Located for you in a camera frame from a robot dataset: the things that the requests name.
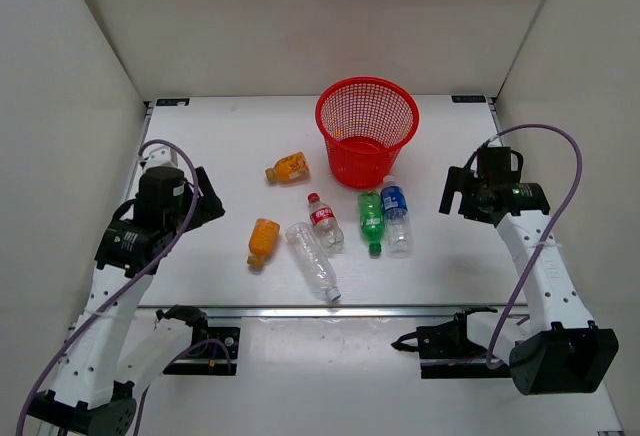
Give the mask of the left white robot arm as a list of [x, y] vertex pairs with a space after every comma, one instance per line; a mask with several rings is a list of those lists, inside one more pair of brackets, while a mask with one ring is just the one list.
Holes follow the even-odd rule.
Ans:
[[206, 351], [205, 314], [193, 306], [159, 311], [160, 326], [129, 355], [122, 349], [142, 296], [162, 259], [185, 233], [222, 217], [204, 168], [147, 166], [101, 238], [86, 306], [21, 410], [81, 435], [124, 435], [137, 425], [145, 391], [178, 358]]

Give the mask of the green soda bottle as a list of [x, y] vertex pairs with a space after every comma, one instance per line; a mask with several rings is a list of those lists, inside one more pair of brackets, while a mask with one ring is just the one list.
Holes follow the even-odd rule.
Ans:
[[360, 229], [368, 245], [369, 254], [378, 257], [382, 252], [385, 232], [380, 195], [377, 191], [363, 192], [358, 197]]

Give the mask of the blue label water bottle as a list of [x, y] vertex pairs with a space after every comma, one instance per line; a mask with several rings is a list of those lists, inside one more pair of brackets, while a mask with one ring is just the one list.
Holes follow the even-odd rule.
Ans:
[[408, 206], [404, 192], [392, 175], [383, 178], [380, 192], [386, 234], [390, 251], [409, 253], [412, 249], [412, 233]]

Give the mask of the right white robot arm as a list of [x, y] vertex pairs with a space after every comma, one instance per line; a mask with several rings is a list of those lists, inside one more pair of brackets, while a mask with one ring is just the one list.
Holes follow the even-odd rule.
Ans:
[[392, 348], [415, 353], [428, 378], [510, 378], [523, 395], [595, 392], [618, 349], [611, 329], [599, 327], [571, 281], [548, 224], [541, 186], [521, 180], [523, 156], [484, 145], [463, 167], [448, 170], [439, 211], [492, 225], [507, 247], [528, 307], [524, 322], [508, 309], [466, 309], [452, 320], [419, 326]]

